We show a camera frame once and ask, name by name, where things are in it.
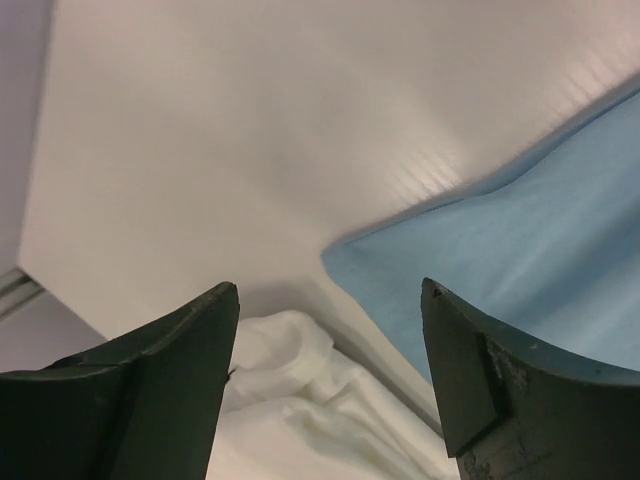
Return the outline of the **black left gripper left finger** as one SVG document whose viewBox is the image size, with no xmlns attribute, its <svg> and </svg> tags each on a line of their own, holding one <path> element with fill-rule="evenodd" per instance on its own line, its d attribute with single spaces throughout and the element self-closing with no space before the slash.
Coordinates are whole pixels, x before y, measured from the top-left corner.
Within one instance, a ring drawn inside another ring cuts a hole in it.
<svg viewBox="0 0 640 480">
<path fill-rule="evenodd" d="M 224 282 L 46 368 L 3 373 L 2 477 L 204 478 L 238 319 Z"/>
</svg>

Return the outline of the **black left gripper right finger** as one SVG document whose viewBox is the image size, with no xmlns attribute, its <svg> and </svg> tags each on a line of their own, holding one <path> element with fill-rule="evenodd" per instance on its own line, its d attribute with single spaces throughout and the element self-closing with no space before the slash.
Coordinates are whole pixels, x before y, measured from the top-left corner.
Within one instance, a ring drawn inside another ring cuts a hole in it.
<svg viewBox="0 0 640 480">
<path fill-rule="evenodd" d="M 636 479 L 639 374 L 592 360 L 422 283 L 447 454 L 463 479 Z"/>
</svg>

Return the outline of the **light blue t shirt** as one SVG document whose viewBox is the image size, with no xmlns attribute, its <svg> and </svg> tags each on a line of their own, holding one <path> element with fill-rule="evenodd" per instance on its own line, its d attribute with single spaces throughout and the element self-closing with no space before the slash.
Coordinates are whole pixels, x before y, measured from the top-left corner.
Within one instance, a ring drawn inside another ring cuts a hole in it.
<svg viewBox="0 0 640 480">
<path fill-rule="evenodd" d="M 513 162 L 321 256 L 423 378 L 421 283 L 605 363 L 639 365 L 639 86 Z"/>
</svg>

